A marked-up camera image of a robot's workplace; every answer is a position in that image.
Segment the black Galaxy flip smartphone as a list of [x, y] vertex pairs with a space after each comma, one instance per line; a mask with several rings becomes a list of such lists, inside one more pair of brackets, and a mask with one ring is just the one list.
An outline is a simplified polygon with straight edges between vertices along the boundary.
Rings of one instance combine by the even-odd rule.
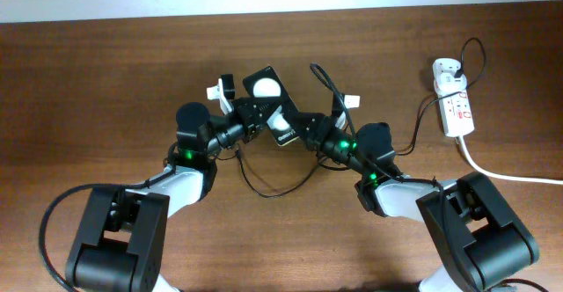
[[275, 142], [285, 146], [298, 138], [298, 133], [290, 125], [289, 117], [295, 116], [298, 109], [289, 96], [274, 68], [267, 66], [243, 79], [245, 90], [252, 98], [270, 99], [267, 127]]

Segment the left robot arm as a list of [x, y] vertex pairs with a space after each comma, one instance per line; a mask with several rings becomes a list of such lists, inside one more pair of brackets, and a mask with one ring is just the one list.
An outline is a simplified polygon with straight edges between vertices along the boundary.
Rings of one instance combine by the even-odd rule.
[[177, 141], [162, 173], [139, 184], [92, 189], [67, 261], [67, 283], [86, 291], [172, 291], [161, 273], [169, 217], [207, 195], [216, 155], [249, 142], [281, 103], [236, 99], [224, 116], [199, 102], [180, 107]]

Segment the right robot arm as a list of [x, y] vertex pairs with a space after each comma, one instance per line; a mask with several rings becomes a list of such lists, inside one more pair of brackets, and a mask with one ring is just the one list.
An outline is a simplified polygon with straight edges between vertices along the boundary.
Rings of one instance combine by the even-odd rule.
[[420, 291], [489, 291], [538, 261], [536, 239], [486, 175], [409, 177], [394, 164], [385, 122], [356, 133], [322, 113], [295, 113], [288, 122], [308, 149], [361, 174], [355, 190], [366, 210], [426, 225], [442, 264]]

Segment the white USB charger plug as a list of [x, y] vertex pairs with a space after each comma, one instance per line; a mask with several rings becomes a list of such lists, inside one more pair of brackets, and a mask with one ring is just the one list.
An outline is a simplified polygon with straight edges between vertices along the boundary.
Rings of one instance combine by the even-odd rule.
[[442, 73], [435, 77], [434, 86], [437, 94], [447, 95], [464, 90], [467, 86], [467, 79], [465, 75], [454, 77], [450, 73]]

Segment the white power strip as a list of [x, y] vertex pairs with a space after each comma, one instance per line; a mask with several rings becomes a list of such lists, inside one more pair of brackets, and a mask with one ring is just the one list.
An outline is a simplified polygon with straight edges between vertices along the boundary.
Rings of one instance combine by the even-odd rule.
[[[432, 65], [434, 83], [435, 77], [442, 73], [450, 73], [457, 77], [456, 73], [460, 68], [461, 63], [456, 59], [436, 59]], [[437, 94], [437, 96], [444, 134], [451, 138], [470, 134], [474, 130], [474, 122], [466, 88], [447, 95]]]

